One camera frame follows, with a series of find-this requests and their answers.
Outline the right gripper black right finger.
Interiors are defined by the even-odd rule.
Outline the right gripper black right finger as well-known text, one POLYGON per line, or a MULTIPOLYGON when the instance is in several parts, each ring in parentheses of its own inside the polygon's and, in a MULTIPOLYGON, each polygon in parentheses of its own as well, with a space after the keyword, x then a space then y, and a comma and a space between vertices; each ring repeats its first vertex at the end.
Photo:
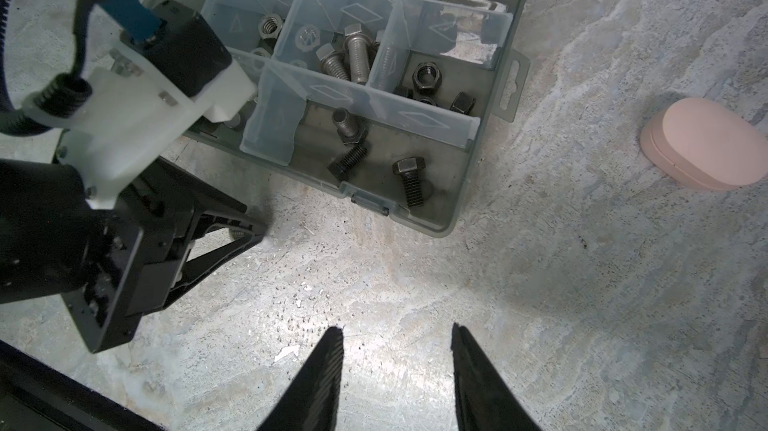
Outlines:
POLYGON ((456 418, 459 430, 535 430, 529 416, 499 375, 467 327, 454 323, 456 418))

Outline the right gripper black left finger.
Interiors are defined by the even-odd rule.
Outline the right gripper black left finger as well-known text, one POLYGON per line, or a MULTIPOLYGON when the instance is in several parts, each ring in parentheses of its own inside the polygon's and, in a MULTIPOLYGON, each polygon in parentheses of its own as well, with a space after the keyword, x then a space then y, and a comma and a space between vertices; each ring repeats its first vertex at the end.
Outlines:
POLYGON ((343 358, 342 329, 330 327, 258 430, 335 430, 343 358))

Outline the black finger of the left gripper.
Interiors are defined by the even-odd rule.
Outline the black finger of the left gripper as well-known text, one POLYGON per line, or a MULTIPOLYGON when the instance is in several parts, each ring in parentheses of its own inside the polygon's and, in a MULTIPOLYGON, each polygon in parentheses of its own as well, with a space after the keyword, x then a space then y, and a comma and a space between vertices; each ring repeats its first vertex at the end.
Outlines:
POLYGON ((159 185, 165 210, 173 210, 173 221, 190 241, 220 229, 231 230, 234 240, 242 245, 257 245, 263 240, 267 226, 249 216, 244 203, 165 158, 150 165, 149 179, 159 185))
POLYGON ((183 264, 180 268, 181 276, 170 288, 162 310, 168 309, 214 271, 217 271, 227 262, 260 244, 264 238, 263 234, 245 232, 236 232, 235 235, 237 237, 236 240, 183 264))

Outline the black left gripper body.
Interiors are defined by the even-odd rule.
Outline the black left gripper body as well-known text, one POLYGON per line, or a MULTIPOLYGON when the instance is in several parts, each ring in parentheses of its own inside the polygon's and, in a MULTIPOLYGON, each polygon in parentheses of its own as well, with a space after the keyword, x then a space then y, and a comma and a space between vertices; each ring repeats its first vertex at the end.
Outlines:
POLYGON ((160 158, 94 210, 70 166, 1 162, 1 301, 59 295, 86 347, 130 341, 183 292, 197 224, 193 177, 160 158))

